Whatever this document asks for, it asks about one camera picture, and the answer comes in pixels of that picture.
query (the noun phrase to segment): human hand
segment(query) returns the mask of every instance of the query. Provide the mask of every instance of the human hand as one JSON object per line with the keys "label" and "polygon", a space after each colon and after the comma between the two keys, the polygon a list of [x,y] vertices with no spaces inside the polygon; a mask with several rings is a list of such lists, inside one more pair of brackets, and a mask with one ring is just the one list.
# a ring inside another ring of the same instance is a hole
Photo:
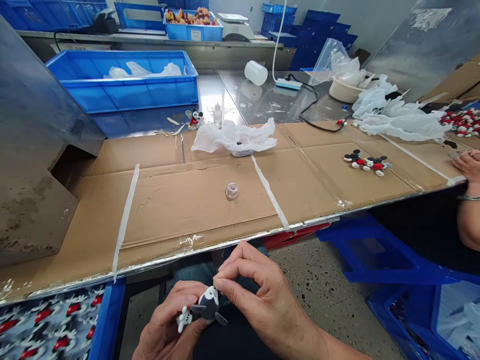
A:
{"label": "human hand", "polygon": [[[253,279],[255,294],[232,279]],[[218,269],[213,285],[247,318],[261,340],[283,359],[328,359],[319,328],[295,298],[280,267],[241,241]]]}
{"label": "human hand", "polygon": [[469,185],[480,186],[480,150],[462,152],[453,166],[467,178]]}
{"label": "human hand", "polygon": [[143,328],[132,360],[191,359],[195,345],[209,323],[199,318],[179,334],[175,318],[184,306],[190,308],[196,304],[207,288],[198,281],[178,281]]}

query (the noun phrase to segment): small plastic bottle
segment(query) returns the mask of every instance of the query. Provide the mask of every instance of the small plastic bottle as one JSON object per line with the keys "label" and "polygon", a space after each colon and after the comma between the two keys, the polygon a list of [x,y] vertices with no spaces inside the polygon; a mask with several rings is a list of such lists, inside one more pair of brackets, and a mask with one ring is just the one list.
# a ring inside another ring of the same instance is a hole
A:
{"label": "small plastic bottle", "polygon": [[219,129],[222,127],[222,109],[218,102],[215,105],[215,110],[213,110],[213,122]]}

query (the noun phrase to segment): power strip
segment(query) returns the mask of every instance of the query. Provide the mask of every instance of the power strip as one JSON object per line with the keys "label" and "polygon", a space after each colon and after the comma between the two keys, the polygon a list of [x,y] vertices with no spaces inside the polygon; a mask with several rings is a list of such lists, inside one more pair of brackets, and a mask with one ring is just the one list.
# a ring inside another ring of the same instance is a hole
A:
{"label": "power strip", "polygon": [[275,81],[275,84],[279,87],[294,89],[294,90],[300,90],[302,88],[301,82],[293,81],[293,80],[285,80],[281,78],[277,79]]}

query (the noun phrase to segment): fingernail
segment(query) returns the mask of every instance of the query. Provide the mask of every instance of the fingernail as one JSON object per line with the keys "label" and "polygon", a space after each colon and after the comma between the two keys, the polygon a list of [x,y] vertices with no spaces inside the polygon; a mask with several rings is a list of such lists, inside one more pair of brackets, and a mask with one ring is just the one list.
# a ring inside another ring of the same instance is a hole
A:
{"label": "fingernail", "polygon": [[213,279],[213,286],[217,289],[222,288],[225,284],[225,281],[222,278],[214,278]]}

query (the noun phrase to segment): white bowl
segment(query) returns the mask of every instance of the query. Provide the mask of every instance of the white bowl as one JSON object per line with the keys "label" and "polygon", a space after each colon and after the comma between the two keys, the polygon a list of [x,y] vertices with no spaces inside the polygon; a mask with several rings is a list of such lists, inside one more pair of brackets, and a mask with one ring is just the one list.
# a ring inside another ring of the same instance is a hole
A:
{"label": "white bowl", "polygon": [[365,90],[359,87],[347,85],[336,78],[333,78],[333,83],[330,86],[328,93],[334,99],[341,102],[353,104],[359,98],[360,93]]}

